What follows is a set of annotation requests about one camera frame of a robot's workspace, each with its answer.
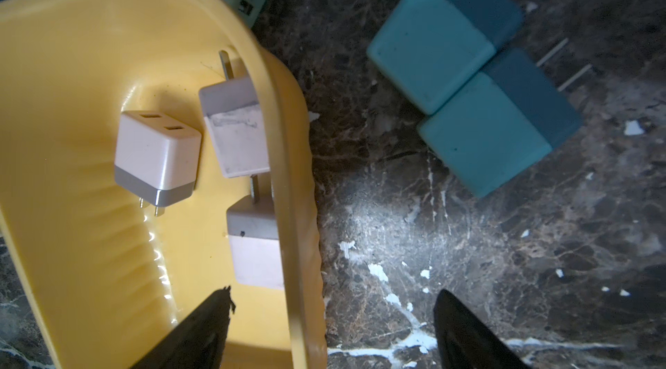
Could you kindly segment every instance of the metal prong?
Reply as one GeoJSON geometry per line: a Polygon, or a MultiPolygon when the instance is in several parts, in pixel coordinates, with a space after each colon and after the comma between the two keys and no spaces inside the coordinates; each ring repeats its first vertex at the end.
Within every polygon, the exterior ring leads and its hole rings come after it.
{"type": "Polygon", "coordinates": [[[222,60],[222,70],[224,71],[224,78],[231,80],[234,78],[234,72],[231,70],[231,59],[229,53],[225,50],[220,51],[220,60],[222,60]]]}
{"type": "Polygon", "coordinates": [[[537,67],[540,67],[545,64],[546,61],[550,60],[551,57],[553,57],[559,50],[564,48],[565,45],[569,42],[568,38],[565,38],[564,40],[560,41],[559,44],[557,44],[555,47],[553,47],[550,51],[548,51],[544,57],[542,57],[540,60],[537,61],[537,67]]]}
{"type": "Polygon", "coordinates": [[[573,83],[573,82],[575,82],[576,80],[578,80],[578,78],[579,78],[580,76],[582,76],[583,74],[585,74],[585,73],[587,72],[587,70],[589,70],[590,68],[592,68],[592,65],[591,65],[591,64],[588,64],[588,65],[586,65],[585,67],[583,67],[582,69],[578,70],[578,73],[576,73],[576,74],[572,75],[571,77],[569,77],[569,79],[568,79],[567,81],[565,81],[564,83],[562,83],[562,85],[559,86],[559,87],[557,88],[557,91],[562,91],[562,90],[566,89],[567,87],[569,87],[569,86],[571,85],[571,83],[573,83]]]}
{"type": "Polygon", "coordinates": [[[253,204],[259,203],[259,176],[250,175],[250,196],[253,204]]]}

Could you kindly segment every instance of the gray band on charger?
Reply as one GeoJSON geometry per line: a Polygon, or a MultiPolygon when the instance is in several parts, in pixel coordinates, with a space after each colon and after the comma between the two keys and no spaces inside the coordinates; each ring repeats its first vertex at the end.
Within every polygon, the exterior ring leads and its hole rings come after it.
{"type": "Polygon", "coordinates": [[[135,193],[137,196],[143,198],[146,200],[146,202],[152,204],[153,206],[171,206],[174,203],[178,203],[179,201],[188,198],[192,195],[192,191],[195,190],[194,181],[171,190],[156,189],[152,185],[138,179],[124,169],[121,169],[115,165],[114,168],[116,184],[121,186],[123,189],[135,193]]]}
{"type": "Polygon", "coordinates": [[[227,210],[227,232],[231,236],[279,240],[273,200],[245,196],[227,210]]]}
{"type": "Polygon", "coordinates": [[[259,104],[252,80],[247,76],[202,88],[199,101],[204,116],[208,117],[259,104]]]}

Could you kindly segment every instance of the yellow basket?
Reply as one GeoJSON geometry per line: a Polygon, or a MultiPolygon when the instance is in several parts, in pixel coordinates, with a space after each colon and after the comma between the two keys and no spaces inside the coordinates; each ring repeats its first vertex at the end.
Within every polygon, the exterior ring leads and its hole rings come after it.
{"type": "Polygon", "coordinates": [[[232,286],[223,367],[326,365],[308,114],[294,77],[221,0],[0,3],[2,230],[59,368],[127,368],[213,290],[232,286]],[[238,285],[225,179],[198,90],[226,50],[261,104],[285,291],[238,285]],[[153,218],[114,184],[121,110],[204,133],[192,197],[153,218]]]}

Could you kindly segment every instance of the white paint speck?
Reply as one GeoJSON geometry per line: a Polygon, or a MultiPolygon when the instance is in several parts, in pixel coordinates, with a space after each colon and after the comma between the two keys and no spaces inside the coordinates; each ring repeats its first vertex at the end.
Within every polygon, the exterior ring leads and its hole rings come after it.
{"type": "Polygon", "coordinates": [[[539,6],[534,3],[534,2],[527,2],[525,5],[525,13],[530,14],[531,12],[536,11],[539,8],[539,6]]]}
{"type": "Polygon", "coordinates": [[[421,198],[419,196],[412,197],[413,205],[410,209],[410,212],[405,217],[405,222],[412,224],[416,220],[416,217],[421,212],[421,198]]]}
{"type": "Polygon", "coordinates": [[[398,298],[398,296],[393,293],[388,294],[386,297],[384,297],[384,299],[390,304],[395,304],[398,307],[402,307],[402,304],[400,304],[400,298],[398,298]]]}
{"type": "Polygon", "coordinates": [[[388,282],[388,276],[386,273],[384,273],[384,268],[382,268],[382,265],[369,264],[368,269],[370,270],[371,274],[379,278],[379,281],[388,282]]]}
{"type": "Polygon", "coordinates": [[[625,135],[628,137],[642,135],[643,133],[645,133],[645,131],[643,128],[641,128],[641,125],[638,123],[638,121],[627,121],[625,123],[625,135]]]}
{"type": "Polygon", "coordinates": [[[344,257],[349,259],[349,249],[356,249],[356,241],[352,240],[351,242],[340,242],[338,243],[340,250],[344,253],[344,257]]]}

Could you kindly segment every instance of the marble surface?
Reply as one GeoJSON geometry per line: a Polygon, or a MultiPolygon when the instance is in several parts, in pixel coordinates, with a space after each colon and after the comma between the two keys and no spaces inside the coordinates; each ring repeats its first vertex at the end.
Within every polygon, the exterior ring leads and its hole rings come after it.
{"type": "MultiPolygon", "coordinates": [[[[475,199],[416,134],[365,48],[398,0],[268,0],[254,32],[312,122],[331,368],[429,368],[451,290],[535,368],[666,366],[666,0],[515,0],[512,44],[585,126],[475,199]],[[627,135],[637,121],[640,135],[627,135]]],[[[0,244],[0,366],[51,361],[0,244]]]]}

